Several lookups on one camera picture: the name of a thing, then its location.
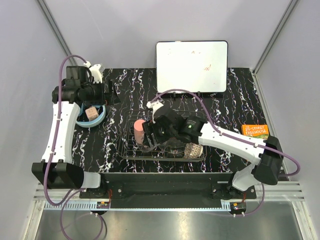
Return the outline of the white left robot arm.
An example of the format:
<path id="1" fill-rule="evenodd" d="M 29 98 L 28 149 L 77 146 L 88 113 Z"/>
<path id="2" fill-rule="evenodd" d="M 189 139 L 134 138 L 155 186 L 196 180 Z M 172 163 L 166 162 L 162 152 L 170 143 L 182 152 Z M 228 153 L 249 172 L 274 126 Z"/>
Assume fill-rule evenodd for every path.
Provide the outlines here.
<path id="1" fill-rule="evenodd" d="M 52 91 L 53 119 L 47 147 L 31 172 L 48 189 L 90 189 L 97 198 L 108 186 L 96 172 L 73 164 L 72 142 L 76 126 L 93 128 L 104 121 L 107 106 L 120 102 L 113 80 L 103 77 L 101 64 L 67 66 L 66 77 Z"/>

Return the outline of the brown checkered patterned bowl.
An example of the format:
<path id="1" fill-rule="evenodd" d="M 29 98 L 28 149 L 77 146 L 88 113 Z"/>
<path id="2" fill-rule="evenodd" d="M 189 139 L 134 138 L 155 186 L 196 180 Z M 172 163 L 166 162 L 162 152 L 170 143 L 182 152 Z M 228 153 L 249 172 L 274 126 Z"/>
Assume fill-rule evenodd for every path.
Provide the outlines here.
<path id="1" fill-rule="evenodd" d="M 184 148 L 185 159 L 199 158 L 203 153 L 203 146 L 195 143 L 187 143 Z"/>

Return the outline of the pink plastic cup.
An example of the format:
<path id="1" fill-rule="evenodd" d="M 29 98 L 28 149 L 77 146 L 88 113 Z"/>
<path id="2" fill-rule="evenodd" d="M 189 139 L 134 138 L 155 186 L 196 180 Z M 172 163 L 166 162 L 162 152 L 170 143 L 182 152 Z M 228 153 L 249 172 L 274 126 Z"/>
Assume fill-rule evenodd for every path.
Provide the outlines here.
<path id="1" fill-rule="evenodd" d="M 134 130 L 134 139 L 137 144 L 141 144 L 144 140 L 145 132 L 143 128 L 144 119 L 137 119 L 134 122 L 133 130 Z"/>

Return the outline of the clear glass bowl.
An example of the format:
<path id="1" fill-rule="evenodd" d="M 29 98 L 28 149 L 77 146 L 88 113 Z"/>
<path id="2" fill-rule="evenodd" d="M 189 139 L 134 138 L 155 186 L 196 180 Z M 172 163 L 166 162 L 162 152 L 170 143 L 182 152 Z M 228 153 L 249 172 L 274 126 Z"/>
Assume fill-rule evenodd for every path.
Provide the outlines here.
<path id="1" fill-rule="evenodd" d="M 184 158 L 186 143 L 170 138 L 168 141 L 159 145 L 167 158 Z"/>

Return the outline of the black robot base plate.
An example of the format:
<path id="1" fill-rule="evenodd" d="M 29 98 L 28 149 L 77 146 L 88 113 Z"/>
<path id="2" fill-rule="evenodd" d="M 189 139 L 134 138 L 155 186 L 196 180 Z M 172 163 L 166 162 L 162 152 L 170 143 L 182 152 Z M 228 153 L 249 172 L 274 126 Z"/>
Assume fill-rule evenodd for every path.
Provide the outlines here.
<path id="1" fill-rule="evenodd" d="M 231 173 L 103 173 L 102 188 L 88 189 L 82 199 L 111 197 L 112 210 L 217 209 L 222 200 L 255 200 L 253 185 L 246 193 L 227 194 Z"/>

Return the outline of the clear faceted glass tumbler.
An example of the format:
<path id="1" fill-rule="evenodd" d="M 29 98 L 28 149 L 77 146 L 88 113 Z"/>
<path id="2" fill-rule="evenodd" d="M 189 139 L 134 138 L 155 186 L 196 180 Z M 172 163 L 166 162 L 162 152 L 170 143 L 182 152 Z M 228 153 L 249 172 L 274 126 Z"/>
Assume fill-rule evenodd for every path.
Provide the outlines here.
<path id="1" fill-rule="evenodd" d="M 138 147 L 143 153 L 149 153 L 155 150 L 159 145 L 160 144 L 157 142 L 152 142 L 148 139 L 144 139 L 141 144 L 138 144 Z"/>

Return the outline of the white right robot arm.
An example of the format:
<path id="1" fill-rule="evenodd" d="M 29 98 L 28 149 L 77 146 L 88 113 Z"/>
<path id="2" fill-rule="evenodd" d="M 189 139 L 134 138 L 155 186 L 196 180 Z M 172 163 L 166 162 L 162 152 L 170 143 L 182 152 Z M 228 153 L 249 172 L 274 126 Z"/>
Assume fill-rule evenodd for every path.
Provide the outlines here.
<path id="1" fill-rule="evenodd" d="M 183 117 L 159 101 L 148 102 L 152 117 L 143 123 L 143 144 L 155 148 L 170 139 L 185 144 L 209 146 L 230 152 L 250 164 L 233 173 L 223 192 L 239 198 L 248 188 L 258 183 L 275 186 L 278 183 L 283 157 L 276 137 L 266 140 L 245 136 L 217 127 L 196 116 Z"/>

